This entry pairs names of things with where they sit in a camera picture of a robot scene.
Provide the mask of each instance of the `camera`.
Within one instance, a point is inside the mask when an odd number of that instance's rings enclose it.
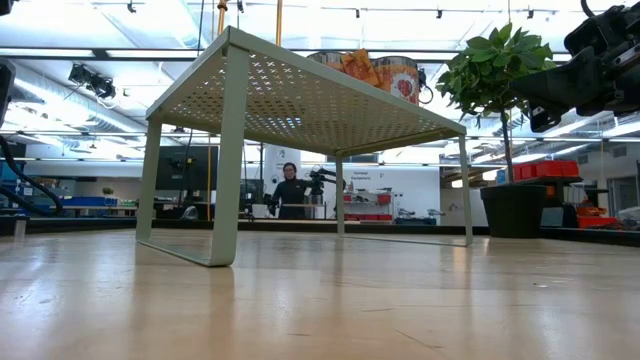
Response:
[[[599,15],[586,0],[581,5],[588,18],[564,39],[571,60],[510,83],[511,91],[529,101],[533,132],[558,125],[574,107],[580,116],[640,110],[640,2]]]

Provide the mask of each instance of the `pipe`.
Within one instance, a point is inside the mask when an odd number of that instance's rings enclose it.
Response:
[[[278,14],[276,18],[276,45],[282,46],[282,1],[278,0]]]
[[[227,8],[227,0],[220,0],[218,9],[220,10],[220,14],[218,15],[218,35],[220,35],[224,31],[224,13],[229,11],[229,8]]]

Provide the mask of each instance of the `wooden floor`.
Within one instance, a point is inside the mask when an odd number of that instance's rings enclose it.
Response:
[[[639,249],[240,236],[219,269],[130,230],[0,243],[0,359],[640,358]]]

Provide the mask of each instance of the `woman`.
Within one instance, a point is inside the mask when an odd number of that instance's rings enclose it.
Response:
[[[289,204],[304,204],[305,190],[307,182],[298,180],[296,174],[298,169],[293,163],[286,163],[282,168],[284,172],[284,181],[278,184],[276,191],[273,193],[273,201],[280,202],[285,206],[280,206],[279,219],[302,220],[305,218],[303,207],[286,206]]]

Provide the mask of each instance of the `table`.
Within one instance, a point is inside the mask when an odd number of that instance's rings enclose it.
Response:
[[[83,206],[83,205],[65,205],[62,207],[63,210],[74,210],[75,217],[80,217],[82,215],[88,216],[89,210],[106,210],[106,211],[116,211],[119,213],[120,211],[125,212],[125,216],[127,216],[127,211],[131,211],[135,213],[138,208],[135,206]]]
[[[189,260],[226,266],[235,259],[245,138],[335,156],[340,184],[345,156],[458,136],[466,244],[472,242],[464,126],[236,28],[227,27],[146,117],[136,228],[136,239],[143,244],[158,248],[151,241],[151,218],[162,124],[221,137],[210,258]],[[336,189],[338,235],[343,237],[344,199]]]

